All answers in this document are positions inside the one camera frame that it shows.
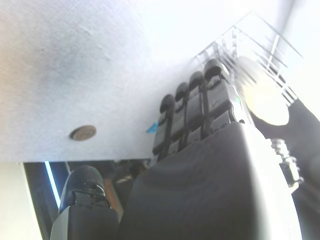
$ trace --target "round brown object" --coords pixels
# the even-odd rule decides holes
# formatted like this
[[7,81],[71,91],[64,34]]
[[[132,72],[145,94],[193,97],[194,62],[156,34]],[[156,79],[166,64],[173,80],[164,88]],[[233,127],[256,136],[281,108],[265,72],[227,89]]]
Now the round brown object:
[[92,126],[92,125],[81,126],[75,129],[70,134],[70,138],[76,141],[84,141],[92,138],[96,134],[96,132],[97,132],[97,129],[95,126]]

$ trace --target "back of robotic hand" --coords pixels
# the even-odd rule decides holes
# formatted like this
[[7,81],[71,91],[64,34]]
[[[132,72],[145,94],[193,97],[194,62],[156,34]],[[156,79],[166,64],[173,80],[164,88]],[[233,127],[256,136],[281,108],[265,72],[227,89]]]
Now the back of robotic hand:
[[165,96],[160,113],[153,166],[136,179],[119,226],[112,209],[92,204],[99,220],[88,221],[87,232],[96,225],[100,234],[74,238],[85,228],[70,233],[69,226],[86,213],[77,220],[68,213],[68,240],[301,239],[275,153],[218,61],[179,85],[175,97]]

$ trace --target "white light strip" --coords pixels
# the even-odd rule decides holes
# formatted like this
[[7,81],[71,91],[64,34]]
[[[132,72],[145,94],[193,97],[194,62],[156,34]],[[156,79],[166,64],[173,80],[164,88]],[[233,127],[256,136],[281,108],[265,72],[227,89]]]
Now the white light strip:
[[60,197],[59,197],[59,194],[58,194],[58,190],[57,190],[57,186],[56,186],[56,183],[55,183],[54,176],[53,176],[52,171],[51,171],[50,163],[48,161],[45,161],[44,164],[45,164],[45,168],[46,168],[46,171],[48,173],[48,176],[49,176],[49,180],[50,180],[50,184],[51,184],[51,188],[52,188],[52,191],[53,191],[53,195],[54,195],[54,198],[55,198],[56,205],[59,208],[60,207]]

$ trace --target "metal wire rack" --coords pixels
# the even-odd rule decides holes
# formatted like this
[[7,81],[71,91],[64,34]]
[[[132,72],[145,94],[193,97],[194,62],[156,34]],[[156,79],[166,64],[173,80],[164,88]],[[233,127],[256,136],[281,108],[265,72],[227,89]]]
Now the metal wire rack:
[[211,58],[220,60],[241,95],[241,89],[236,84],[237,79],[241,78],[243,85],[254,87],[257,84],[250,71],[237,64],[241,56],[254,61],[269,76],[288,107],[298,99],[289,86],[289,76],[303,57],[280,33],[253,12],[209,44],[194,60],[199,68],[203,68]]

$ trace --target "robotic hand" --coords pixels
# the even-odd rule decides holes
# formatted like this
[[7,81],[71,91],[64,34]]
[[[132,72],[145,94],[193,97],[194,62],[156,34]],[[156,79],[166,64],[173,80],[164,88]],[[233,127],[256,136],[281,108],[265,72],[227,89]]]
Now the robotic hand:
[[121,222],[98,171],[68,177],[52,240],[300,240],[286,178],[223,66],[210,60],[160,106],[152,167]]

